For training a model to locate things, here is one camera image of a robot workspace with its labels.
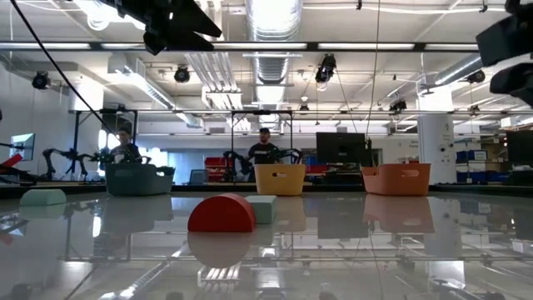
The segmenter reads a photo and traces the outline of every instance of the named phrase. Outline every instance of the red semicircle block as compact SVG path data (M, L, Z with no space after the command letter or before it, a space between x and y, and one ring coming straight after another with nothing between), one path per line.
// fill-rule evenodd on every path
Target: red semicircle block
M236 194L206 198L191 213L187 225L195 233L251 233L256 226L252 205Z

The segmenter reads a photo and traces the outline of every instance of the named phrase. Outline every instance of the ceiling beam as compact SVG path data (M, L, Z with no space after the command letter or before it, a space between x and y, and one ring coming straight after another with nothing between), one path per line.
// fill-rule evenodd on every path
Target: ceiling beam
M472 42L212 42L213 52L478 53ZM145 52L142 42L45 42L49 52ZM0 51L40 52L34 41L0 40ZM168 48L168 52L193 53Z

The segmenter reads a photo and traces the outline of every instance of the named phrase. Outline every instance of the mint green block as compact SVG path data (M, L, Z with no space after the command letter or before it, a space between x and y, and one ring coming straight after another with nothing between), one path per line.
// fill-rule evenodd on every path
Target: mint green block
M276 196L248 196L256 215L256 224L273 224L276 217Z

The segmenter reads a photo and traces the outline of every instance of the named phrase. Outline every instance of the fluorescent light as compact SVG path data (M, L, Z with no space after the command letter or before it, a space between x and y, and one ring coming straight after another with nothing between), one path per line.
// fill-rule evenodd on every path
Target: fluorescent light
M378 43L379 50L410 50L414 43ZM318 48L322 50L350 49L350 50L373 50L376 49L374 42L328 42L319 43Z
M111 50L144 50L146 47L143 43L123 43L123 42L105 42L102 48Z
M212 114L228 114L232 113L230 110L213 110L213 111L205 111L205 110L186 110L186 113L212 113Z
M214 42L215 49L286 49L302 50L305 42Z
M477 44L427 44L426 50L477 50Z
M244 58L301 58L298 53L244 53Z
M65 49L65 50L79 50L90 49L91 45L87 42L45 42L42 44L46 49ZM36 42L0 42L0 49L2 50L16 50L16 49L40 49Z

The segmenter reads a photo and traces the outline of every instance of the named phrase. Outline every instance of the monitor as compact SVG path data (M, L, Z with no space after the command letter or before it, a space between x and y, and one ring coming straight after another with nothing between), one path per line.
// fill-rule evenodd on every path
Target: monitor
M360 163L366 166L370 154L364 133L317 132L316 159L319 163Z
M507 153L510 163L533 163L533 131L507 132Z
M35 144L35 133L21 134L11 137L11 148L9 155L12 157L16 154L22 156L22 161L33 160L33 146Z

